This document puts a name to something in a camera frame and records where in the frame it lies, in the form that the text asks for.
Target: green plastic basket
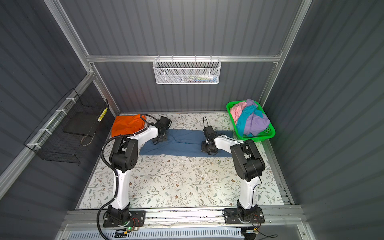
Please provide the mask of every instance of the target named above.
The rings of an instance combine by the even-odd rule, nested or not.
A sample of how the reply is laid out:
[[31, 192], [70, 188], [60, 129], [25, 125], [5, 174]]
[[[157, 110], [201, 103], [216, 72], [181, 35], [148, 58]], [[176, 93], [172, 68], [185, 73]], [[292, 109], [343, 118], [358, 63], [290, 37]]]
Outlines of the green plastic basket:
[[[239, 135], [239, 132], [237, 131], [237, 127], [236, 127], [236, 124], [233, 120], [233, 117], [232, 117], [232, 114], [230, 112], [231, 108], [235, 105], [235, 104], [238, 104], [239, 102], [245, 102], [245, 100], [243, 101], [233, 101], [233, 102], [229, 102], [227, 104], [227, 111], [229, 113], [229, 116], [231, 117], [231, 121], [232, 121], [232, 124], [233, 124], [233, 127], [235, 128], [235, 132], [236, 132], [236, 135], [237, 135], [237, 138], [240, 139], [240, 140], [248, 140], [248, 139], [252, 139], [253, 141], [255, 142], [262, 142], [268, 138], [272, 138], [275, 136], [276, 134], [276, 131], [275, 129], [273, 128], [272, 124], [270, 123], [269, 126], [264, 130], [262, 131], [261, 133], [259, 133], [256, 137], [246, 137], [245, 135], [244, 136], [240, 136]], [[262, 111], [264, 114], [264, 110], [263, 108], [260, 106], [260, 103], [256, 102], [255, 103], [258, 105], [257, 109]]]

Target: wire mesh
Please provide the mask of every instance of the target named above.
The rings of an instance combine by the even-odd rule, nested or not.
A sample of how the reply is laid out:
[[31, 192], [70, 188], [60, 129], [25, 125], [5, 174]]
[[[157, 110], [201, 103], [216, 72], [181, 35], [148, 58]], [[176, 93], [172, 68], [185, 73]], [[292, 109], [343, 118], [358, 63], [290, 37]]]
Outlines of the wire mesh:
[[[76, 95], [63, 109], [56, 110], [56, 117], [46, 128], [38, 130], [42, 133], [35, 142], [31, 142], [30, 136], [24, 145], [42, 160], [80, 163], [87, 149], [92, 147], [92, 140], [100, 124], [97, 119], [107, 107], [106, 99]], [[79, 117], [78, 114], [94, 119], [81, 125], [86, 134], [66, 132], [66, 126], [76, 116]]]
[[158, 84], [217, 84], [221, 62], [162, 62], [154, 59], [153, 70]]

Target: pink cloth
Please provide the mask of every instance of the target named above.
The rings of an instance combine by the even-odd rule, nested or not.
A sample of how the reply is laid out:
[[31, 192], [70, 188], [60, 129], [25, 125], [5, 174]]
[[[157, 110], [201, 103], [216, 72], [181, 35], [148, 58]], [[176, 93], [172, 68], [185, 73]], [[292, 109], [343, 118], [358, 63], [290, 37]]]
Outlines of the pink cloth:
[[231, 115], [233, 117], [233, 120], [235, 122], [235, 125], [237, 124], [237, 119], [239, 119], [241, 113], [243, 112], [244, 108], [247, 106], [247, 102], [239, 102], [237, 104], [235, 104], [230, 112], [231, 112]]

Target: white wire basket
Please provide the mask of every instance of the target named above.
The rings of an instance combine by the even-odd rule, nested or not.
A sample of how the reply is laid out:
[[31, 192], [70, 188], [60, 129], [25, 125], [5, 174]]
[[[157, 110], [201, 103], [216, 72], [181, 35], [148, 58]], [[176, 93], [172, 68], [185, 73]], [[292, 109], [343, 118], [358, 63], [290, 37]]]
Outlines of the white wire basket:
[[220, 59], [210, 61], [153, 60], [153, 71], [158, 84], [217, 84]]

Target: leaf pattern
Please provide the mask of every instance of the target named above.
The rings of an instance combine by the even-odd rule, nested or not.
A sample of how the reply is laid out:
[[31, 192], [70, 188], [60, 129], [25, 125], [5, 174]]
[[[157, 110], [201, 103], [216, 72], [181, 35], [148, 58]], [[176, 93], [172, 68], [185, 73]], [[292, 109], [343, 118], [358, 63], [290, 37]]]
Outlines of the leaf pattern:
[[[232, 130], [228, 113], [154, 114], [171, 119], [173, 129], [202, 130], [204, 116], [215, 130]], [[108, 159], [113, 146], [105, 148]], [[259, 205], [283, 205], [261, 142], [255, 143], [266, 169], [257, 186]], [[240, 178], [231, 157], [139, 156], [132, 169], [131, 208], [233, 206], [240, 195]], [[99, 160], [79, 208], [96, 209], [113, 196], [113, 172]]]

